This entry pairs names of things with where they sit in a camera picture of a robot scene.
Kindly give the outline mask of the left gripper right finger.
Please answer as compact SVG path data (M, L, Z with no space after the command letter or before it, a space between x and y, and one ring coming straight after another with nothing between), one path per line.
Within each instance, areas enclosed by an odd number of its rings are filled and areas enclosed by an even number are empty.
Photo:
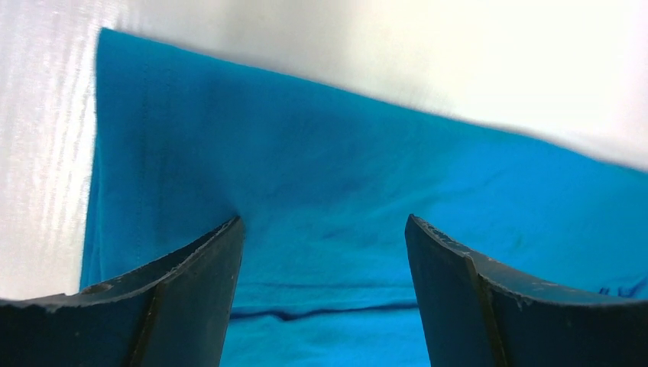
M645 366L647 302L518 271L410 216L407 255L434 366Z

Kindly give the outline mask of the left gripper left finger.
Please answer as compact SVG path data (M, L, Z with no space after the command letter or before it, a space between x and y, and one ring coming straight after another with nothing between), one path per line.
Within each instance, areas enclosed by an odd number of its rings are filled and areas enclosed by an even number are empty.
M233 218L78 294L1 302L3 366L217 366L241 267Z

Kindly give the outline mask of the bright blue t shirt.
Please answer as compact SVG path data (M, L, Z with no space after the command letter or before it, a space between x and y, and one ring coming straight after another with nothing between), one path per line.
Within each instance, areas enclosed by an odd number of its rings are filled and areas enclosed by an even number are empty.
M404 228L647 296L647 175L534 138L102 29L80 284L233 216L224 366L427 366Z

